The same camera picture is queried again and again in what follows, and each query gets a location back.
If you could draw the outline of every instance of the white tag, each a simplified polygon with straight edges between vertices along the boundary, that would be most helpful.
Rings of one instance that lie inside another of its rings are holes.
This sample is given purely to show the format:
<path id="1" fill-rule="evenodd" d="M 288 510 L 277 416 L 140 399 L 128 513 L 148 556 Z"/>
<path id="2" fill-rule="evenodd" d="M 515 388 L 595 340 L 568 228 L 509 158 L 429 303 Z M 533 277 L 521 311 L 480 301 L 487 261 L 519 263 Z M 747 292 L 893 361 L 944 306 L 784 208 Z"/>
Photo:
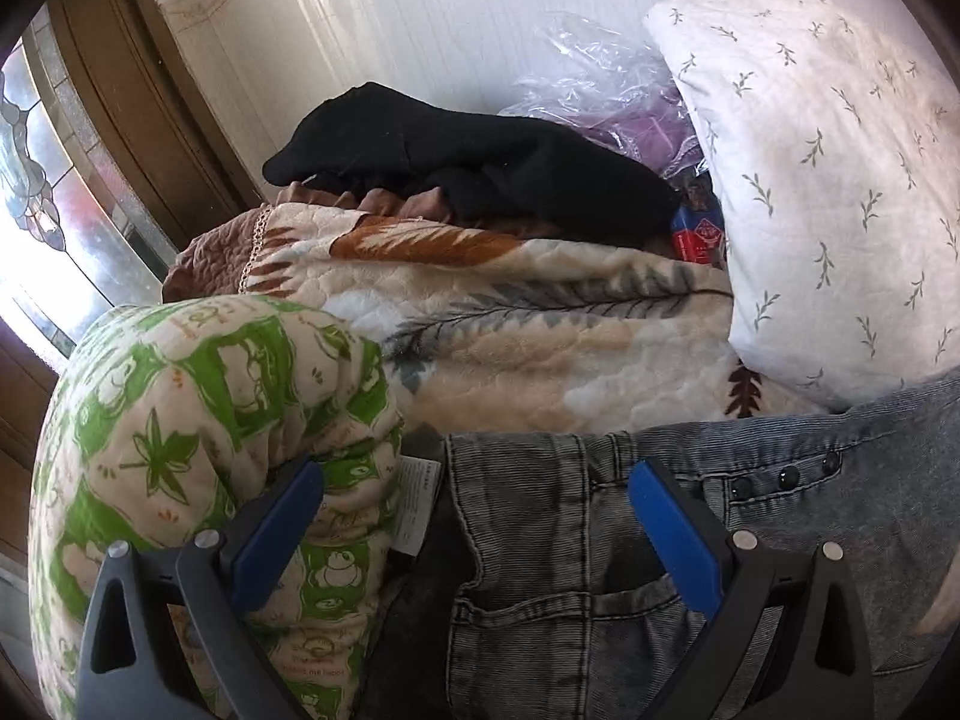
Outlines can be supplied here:
<path id="1" fill-rule="evenodd" d="M 391 545 L 397 552 L 416 555 L 424 546 L 426 526 L 433 514 L 433 502 L 437 497 L 442 469 L 438 461 L 400 455 L 400 467 L 397 469 L 400 499 L 394 521 L 394 543 Z"/>

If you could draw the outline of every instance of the denim pants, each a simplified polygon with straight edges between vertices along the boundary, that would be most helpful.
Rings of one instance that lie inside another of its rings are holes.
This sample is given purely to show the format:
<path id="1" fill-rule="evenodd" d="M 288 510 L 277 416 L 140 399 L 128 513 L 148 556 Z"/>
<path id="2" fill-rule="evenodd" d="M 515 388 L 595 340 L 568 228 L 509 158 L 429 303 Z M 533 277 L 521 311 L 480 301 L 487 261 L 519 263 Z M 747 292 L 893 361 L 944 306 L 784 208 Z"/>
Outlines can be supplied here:
<path id="1" fill-rule="evenodd" d="M 639 717 L 703 624 L 627 501 L 634 464 L 656 458 L 730 530 L 811 554 L 843 546 L 875 716 L 893 720 L 952 634 L 910 631 L 960 543 L 958 400 L 954 371 L 843 415 L 447 437 L 448 488 L 354 716 Z M 777 619 L 764 615 L 716 717 L 742 706 Z"/>

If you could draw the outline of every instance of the white pillow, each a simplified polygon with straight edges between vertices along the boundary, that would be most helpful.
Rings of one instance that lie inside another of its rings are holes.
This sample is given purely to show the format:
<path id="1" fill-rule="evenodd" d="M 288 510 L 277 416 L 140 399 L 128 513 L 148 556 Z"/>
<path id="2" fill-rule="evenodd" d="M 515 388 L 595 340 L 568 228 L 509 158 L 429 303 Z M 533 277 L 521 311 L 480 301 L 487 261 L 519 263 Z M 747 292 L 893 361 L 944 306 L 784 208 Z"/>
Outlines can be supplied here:
<path id="1" fill-rule="evenodd" d="M 960 364 L 956 88 L 829 0 L 645 23 L 723 205 L 745 364 L 843 408 Z"/>

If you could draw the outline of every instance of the blue gripper pad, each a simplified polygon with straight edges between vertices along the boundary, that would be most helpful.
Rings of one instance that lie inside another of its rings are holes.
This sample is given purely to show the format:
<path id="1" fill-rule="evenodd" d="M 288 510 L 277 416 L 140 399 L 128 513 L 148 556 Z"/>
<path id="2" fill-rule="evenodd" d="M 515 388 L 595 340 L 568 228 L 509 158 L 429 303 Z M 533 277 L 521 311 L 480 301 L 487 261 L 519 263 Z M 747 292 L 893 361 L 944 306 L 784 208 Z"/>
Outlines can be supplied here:
<path id="1" fill-rule="evenodd" d="M 323 471 L 306 463 L 234 560 L 230 605 L 238 614 L 267 603 L 322 501 Z"/>
<path id="2" fill-rule="evenodd" d="M 683 603 L 712 619 L 723 600 L 721 567 L 650 464 L 634 467 L 627 497 Z"/>

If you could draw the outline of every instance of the leaf print pillow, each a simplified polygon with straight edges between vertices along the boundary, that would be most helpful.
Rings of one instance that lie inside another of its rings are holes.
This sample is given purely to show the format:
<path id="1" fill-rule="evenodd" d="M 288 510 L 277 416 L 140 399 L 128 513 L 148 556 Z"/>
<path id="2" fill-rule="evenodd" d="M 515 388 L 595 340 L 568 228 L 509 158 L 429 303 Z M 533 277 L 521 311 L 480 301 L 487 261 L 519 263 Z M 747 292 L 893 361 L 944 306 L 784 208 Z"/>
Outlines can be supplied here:
<path id="1" fill-rule="evenodd" d="M 310 452 L 323 465 L 323 507 L 248 622 L 308 713 L 348 717 L 390 544 L 399 451 L 379 346 L 328 314 L 225 295 L 100 319 L 59 380 L 35 466 L 32 643 L 48 712 L 76 714 L 80 634 L 112 541 L 184 543 Z M 200 692 L 224 716 L 183 610 L 174 624 Z"/>
<path id="2" fill-rule="evenodd" d="M 830 0 L 673 0 L 645 23 L 723 206 L 743 362 L 836 409 L 960 365 L 949 80 Z"/>

